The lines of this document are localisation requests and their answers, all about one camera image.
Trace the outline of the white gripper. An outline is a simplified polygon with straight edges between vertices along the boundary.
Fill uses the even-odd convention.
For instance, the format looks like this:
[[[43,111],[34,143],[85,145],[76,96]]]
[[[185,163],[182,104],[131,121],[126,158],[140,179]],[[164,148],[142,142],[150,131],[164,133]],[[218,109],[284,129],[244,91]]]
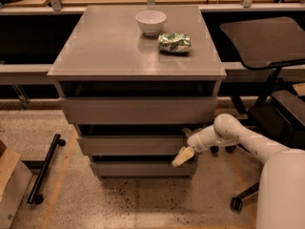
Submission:
[[[212,147],[211,132],[208,129],[197,129],[192,131],[183,128],[182,132],[187,137],[188,147],[182,147],[178,155],[174,158],[172,165],[178,167],[194,156],[194,151],[202,153]]]

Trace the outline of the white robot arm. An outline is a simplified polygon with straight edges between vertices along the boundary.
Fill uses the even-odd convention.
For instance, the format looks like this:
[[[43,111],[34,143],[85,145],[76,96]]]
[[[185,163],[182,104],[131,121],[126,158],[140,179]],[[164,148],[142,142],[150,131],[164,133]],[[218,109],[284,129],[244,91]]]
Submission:
[[[213,125],[185,129],[187,145],[173,160],[177,167],[210,147],[240,144],[263,164],[256,229],[305,229],[305,151],[292,149],[244,127],[230,114]]]

